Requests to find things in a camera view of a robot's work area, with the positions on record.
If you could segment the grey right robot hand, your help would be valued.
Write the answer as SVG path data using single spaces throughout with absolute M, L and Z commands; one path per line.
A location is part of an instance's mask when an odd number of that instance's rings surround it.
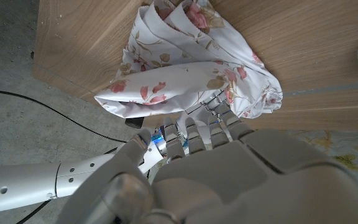
M 213 115 L 217 116 L 216 108 L 220 105 L 229 106 L 224 90 L 217 90 L 212 95 L 207 97 L 204 101 L 195 104 L 194 106 L 185 110 L 185 113 L 193 118 L 195 121 L 208 123 L 208 118 Z

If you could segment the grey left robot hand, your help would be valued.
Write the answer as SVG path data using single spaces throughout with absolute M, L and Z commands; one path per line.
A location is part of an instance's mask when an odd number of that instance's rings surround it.
M 252 130 L 227 106 L 195 122 L 188 149 L 164 119 L 167 164 L 149 182 L 138 166 L 151 135 L 139 131 L 69 198 L 59 223 L 358 223 L 358 182 L 335 160 L 271 129 Z

